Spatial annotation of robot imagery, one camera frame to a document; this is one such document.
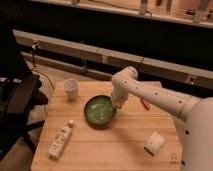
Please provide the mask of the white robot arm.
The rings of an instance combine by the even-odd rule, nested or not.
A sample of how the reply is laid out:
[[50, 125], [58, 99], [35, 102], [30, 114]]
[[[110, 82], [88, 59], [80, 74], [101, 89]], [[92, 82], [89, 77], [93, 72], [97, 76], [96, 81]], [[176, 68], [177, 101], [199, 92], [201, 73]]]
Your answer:
[[213, 97], [199, 98], [148, 85], [137, 78], [132, 66], [111, 77], [114, 106], [120, 108], [132, 94], [184, 121], [181, 171], [213, 171]]

